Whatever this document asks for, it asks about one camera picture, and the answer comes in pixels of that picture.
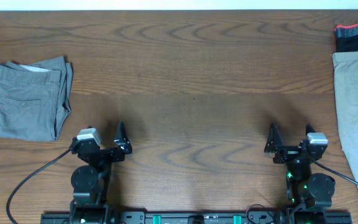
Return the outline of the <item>grey shorts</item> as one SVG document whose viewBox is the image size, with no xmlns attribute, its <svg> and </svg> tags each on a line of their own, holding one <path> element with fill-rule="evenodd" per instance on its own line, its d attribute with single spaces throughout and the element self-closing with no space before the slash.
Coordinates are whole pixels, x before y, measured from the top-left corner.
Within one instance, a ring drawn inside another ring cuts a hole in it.
<svg viewBox="0 0 358 224">
<path fill-rule="evenodd" d="M 0 64 L 0 138 L 56 141 L 71 113 L 71 63 Z"/>
</svg>

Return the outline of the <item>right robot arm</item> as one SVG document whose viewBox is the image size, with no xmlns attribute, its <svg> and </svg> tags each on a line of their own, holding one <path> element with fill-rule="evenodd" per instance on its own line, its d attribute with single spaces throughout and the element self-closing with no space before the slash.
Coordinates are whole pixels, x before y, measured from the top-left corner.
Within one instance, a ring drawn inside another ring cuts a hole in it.
<svg viewBox="0 0 358 224">
<path fill-rule="evenodd" d="M 336 182 L 323 173 L 312 173 L 311 165 L 322 158 L 328 139 L 306 125 L 306 138 L 297 146 L 284 145 L 275 123 L 270 125 L 265 153 L 273 153 L 273 163 L 287 168 L 287 198 L 293 205 L 275 215 L 276 223 L 326 223 L 325 210 L 332 206 Z"/>
</svg>

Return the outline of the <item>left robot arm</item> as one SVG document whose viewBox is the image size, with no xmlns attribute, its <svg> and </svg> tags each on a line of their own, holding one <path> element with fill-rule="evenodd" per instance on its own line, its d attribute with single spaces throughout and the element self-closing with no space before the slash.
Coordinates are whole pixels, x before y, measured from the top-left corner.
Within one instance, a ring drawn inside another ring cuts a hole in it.
<svg viewBox="0 0 358 224">
<path fill-rule="evenodd" d="M 101 137 L 96 128 L 82 129 L 72 139 L 69 150 L 86 162 L 71 175 L 73 201 L 70 205 L 69 223 L 119 223 L 120 214 L 107 203 L 112 164 L 122 162 L 132 153 L 132 145 L 122 121 L 114 135 L 115 147 L 101 148 Z"/>
</svg>

